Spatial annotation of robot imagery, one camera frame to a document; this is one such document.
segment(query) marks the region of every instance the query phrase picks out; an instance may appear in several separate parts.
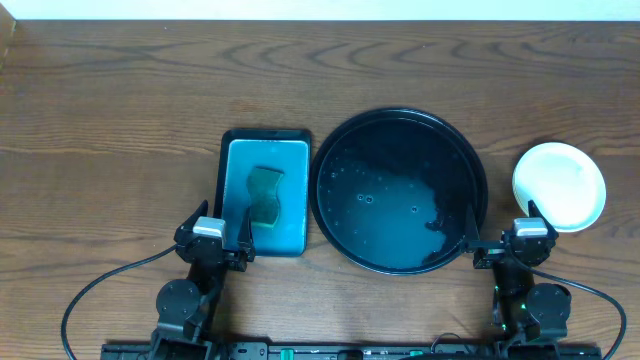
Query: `table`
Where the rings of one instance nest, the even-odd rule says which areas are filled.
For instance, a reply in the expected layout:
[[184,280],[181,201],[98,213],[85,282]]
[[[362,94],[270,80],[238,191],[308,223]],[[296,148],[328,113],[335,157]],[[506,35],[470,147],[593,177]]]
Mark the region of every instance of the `table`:
[[[307,128],[315,151],[350,116],[391,105],[435,113],[475,147],[490,188],[487,239],[521,216],[511,175],[524,151],[556,140],[592,156],[604,213],[563,234],[541,268],[618,299],[629,328],[616,358],[640,357],[637,24],[23,21],[0,95],[0,358],[64,358],[59,325],[73,296],[171,246],[175,227],[213,199],[226,130]],[[302,257],[260,258],[229,276],[217,331],[424,343],[488,328],[492,276],[468,256],[420,276],[379,275],[310,223]],[[71,316],[76,354],[147,340],[158,290],[187,270],[171,255],[95,288]],[[616,310],[572,293],[568,341],[606,352]]]

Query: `black round tray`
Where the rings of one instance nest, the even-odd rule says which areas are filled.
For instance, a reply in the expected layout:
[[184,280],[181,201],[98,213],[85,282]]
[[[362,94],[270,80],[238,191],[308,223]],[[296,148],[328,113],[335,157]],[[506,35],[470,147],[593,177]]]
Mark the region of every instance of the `black round tray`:
[[487,181],[477,154],[453,126],[413,109],[369,111],[320,147],[311,209],[342,254],[386,274],[437,269],[460,255],[472,206],[480,227]]

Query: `round white plate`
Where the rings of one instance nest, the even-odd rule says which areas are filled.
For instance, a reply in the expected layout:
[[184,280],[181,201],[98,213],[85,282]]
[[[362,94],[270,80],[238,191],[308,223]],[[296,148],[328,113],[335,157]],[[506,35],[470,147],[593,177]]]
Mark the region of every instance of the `round white plate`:
[[522,156],[513,171],[513,193],[525,214],[533,200],[559,232],[593,224],[607,197],[598,166],[587,154],[562,143],[541,144]]

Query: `sponge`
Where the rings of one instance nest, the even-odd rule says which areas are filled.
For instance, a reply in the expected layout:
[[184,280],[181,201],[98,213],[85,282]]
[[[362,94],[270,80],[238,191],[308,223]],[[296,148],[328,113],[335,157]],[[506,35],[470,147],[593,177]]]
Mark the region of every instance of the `sponge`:
[[247,178],[251,197],[251,224],[273,228],[280,216],[280,202],[276,195],[282,172],[254,167]]

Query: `white wall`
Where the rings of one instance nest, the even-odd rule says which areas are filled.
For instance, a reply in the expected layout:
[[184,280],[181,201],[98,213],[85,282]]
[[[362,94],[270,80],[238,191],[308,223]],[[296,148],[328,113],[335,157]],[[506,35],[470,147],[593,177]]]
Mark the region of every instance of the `white wall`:
[[640,0],[0,0],[23,19],[640,20]]

